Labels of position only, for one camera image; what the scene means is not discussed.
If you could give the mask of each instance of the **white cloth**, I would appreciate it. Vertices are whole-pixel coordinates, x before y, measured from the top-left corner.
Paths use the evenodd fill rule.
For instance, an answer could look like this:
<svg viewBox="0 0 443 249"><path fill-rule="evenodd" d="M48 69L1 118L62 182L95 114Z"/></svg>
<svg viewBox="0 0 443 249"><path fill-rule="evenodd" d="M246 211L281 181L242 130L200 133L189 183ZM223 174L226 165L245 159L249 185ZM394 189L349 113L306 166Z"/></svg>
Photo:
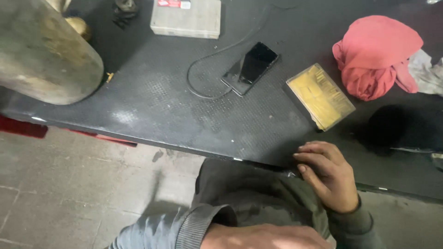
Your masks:
<svg viewBox="0 0 443 249"><path fill-rule="evenodd" d="M432 66L432 57L422 49L409 58L409 73L415 79L420 93L443 97L443 58Z"/></svg>

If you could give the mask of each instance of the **red cloth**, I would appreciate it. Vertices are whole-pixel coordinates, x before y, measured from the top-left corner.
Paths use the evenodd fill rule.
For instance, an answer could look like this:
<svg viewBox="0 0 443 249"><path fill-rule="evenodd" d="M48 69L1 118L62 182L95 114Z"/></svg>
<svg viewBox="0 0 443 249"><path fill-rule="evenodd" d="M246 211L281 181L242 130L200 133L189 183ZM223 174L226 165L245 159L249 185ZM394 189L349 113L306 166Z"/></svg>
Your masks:
<svg viewBox="0 0 443 249"><path fill-rule="evenodd" d="M386 16L368 16L349 26L332 47L348 92L364 101L386 94L396 82L408 93L417 85L408 58L423 45L418 33Z"/></svg>

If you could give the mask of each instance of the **metal cylinder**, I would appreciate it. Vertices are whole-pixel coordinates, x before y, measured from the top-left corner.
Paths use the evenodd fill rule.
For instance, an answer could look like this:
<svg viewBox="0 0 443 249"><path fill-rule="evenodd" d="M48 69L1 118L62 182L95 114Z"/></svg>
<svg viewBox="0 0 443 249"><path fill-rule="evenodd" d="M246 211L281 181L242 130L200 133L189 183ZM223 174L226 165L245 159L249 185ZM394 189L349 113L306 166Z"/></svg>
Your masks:
<svg viewBox="0 0 443 249"><path fill-rule="evenodd" d="M45 0L0 0L0 85L67 105L102 78L100 56Z"/></svg>

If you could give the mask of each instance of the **black object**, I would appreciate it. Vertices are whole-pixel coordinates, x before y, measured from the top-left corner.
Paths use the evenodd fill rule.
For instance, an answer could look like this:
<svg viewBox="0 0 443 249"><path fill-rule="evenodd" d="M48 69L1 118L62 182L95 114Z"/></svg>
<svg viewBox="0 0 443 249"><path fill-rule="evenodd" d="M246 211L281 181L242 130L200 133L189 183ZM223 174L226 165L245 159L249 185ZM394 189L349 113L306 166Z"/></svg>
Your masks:
<svg viewBox="0 0 443 249"><path fill-rule="evenodd" d="M231 86L238 95L245 95L249 89L275 63L278 54L261 42L236 62L221 78L227 86Z"/></svg>
<svg viewBox="0 0 443 249"><path fill-rule="evenodd" d="M392 148L443 152L443 112L435 106L383 106L371 116L358 138L367 148L382 154L392 154Z"/></svg>
<svg viewBox="0 0 443 249"><path fill-rule="evenodd" d="M428 155L396 152L391 157L380 157L368 152L350 134L351 128L367 122L382 106L439 107L443 106L443 98L409 94L398 87L370 102L348 96L357 110L318 134L302 108L282 91L287 79L316 62L346 91L331 48L353 21L364 16L384 15L403 22L420 34L429 55L443 57L443 33L429 28L430 23L443 25L443 2L309 0L296 9L272 8L266 24L259 22L269 4L291 7L300 3L297 1L222 0L219 40L155 35L149 28L152 1L137 2L140 11L124 31L110 21L113 1L72 1L69 8L79 10L93 31L92 47L107 71L115 72L111 82L89 98L68 106L46 104L0 88L0 113L208 157L235 157L278 166L293 164L292 153L306 141L324 140L341 149L359 183L443 199L442 174L435 170ZM189 92L186 74L193 61L240 41L257 27L262 29L243 44L204 59L190 70L193 87L216 96L226 91L220 77L239 56L258 41L272 45L281 54L282 63L276 63L247 97L229 93L206 101Z"/></svg>
<svg viewBox="0 0 443 249"><path fill-rule="evenodd" d="M137 15L138 7L134 0L115 0L112 21L121 29L125 29Z"/></svg>

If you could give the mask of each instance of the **phone screen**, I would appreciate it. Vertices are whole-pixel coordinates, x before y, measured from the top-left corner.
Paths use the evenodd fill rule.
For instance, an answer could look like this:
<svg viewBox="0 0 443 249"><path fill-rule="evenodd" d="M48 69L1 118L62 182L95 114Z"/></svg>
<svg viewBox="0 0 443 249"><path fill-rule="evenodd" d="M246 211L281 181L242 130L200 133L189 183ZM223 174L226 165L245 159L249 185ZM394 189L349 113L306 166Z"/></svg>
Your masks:
<svg viewBox="0 0 443 249"><path fill-rule="evenodd" d="M255 46L223 75L221 80L239 95L244 95L277 60L278 54L263 43Z"/></svg>

